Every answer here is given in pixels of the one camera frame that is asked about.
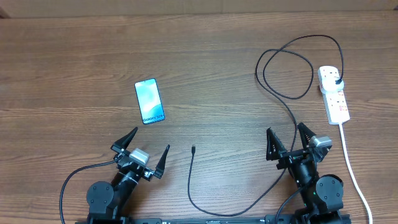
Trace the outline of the smartphone with blue screen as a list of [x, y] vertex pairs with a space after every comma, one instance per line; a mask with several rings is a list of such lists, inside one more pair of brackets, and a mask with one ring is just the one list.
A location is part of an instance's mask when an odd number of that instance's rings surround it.
[[165, 119], [165, 113], [160, 99], [155, 78], [143, 80], [134, 84], [137, 100], [144, 124], [156, 123]]

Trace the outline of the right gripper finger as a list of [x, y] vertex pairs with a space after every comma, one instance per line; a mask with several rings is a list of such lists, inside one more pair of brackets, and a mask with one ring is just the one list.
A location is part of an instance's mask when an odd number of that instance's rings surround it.
[[276, 136], [276, 133], [268, 128], [266, 131], [267, 136], [267, 151], [266, 159], [268, 161], [274, 161], [282, 158], [283, 154], [286, 153], [286, 149], [282, 144], [281, 140]]
[[303, 148], [307, 148], [309, 146], [310, 139], [316, 134], [311, 131], [304, 123], [299, 123], [297, 129], [300, 133]]

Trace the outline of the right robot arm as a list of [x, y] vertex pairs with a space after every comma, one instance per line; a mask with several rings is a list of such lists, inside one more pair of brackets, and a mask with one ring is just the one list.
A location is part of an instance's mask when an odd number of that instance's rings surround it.
[[280, 206], [275, 215], [266, 215], [266, 223], [297, 224], [346, 224], [351, 223], [349, 215], [343, 215], [343, 181], [336, 175], [319, 176], [317, 165], [328, 154], [332, 140], [328, 136], [317, 135], [303, 123], [298, 131], [302, 140], [302, 149], [288, 151], [276, 133], [267, 129], [268, 161], [278, 161], [278, 169], [290, 171], [298, 190], [291, 195], [301, 195], [304, 207], [293, 214], [281, 215]]

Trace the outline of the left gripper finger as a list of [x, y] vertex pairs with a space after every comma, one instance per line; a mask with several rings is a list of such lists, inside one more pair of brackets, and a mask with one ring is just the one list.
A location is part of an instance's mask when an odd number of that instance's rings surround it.
[[136, 135], [138, 130], [138, 127], [135, 127], [131, 132], [129, 132], [127, 135], [124, 137], [118, 139], [113, 143], [113, 149], [114, 150], [122, 150], [122, 149], [127, 149], [128, 145]]
[[166, 163], [166, 159], [167, 159], [167, 154], [169, 152], [170, 149], [170, 145], [168, 144], [165, 148], [165, 151], [162, 155], [162, 157], [159, 159], [159, 162], [155, 168], [155, 172], [154, 172], [154, 176], [158, 179], [161, 179], [164, 171], [165, 171], [165, 163]]

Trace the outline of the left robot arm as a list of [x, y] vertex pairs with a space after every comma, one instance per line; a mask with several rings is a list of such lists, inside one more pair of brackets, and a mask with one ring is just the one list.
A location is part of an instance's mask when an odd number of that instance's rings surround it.
[[133, 217], [123, 215], [123, 209], [141, 179], [151, 181], [153, 177], [161, 179], [170, 146], [166, 146], [162, 157], [154, 170], [147, 167], [150, 155], [136, 148], [127, 147], [137, 133], [134, 128], [129, 134], [118, 139], [111, 146], [116, 152], [118, 172], [111, 182], [95, 182], [87, 191], [89, 205], [88, 223], [134, 223]]

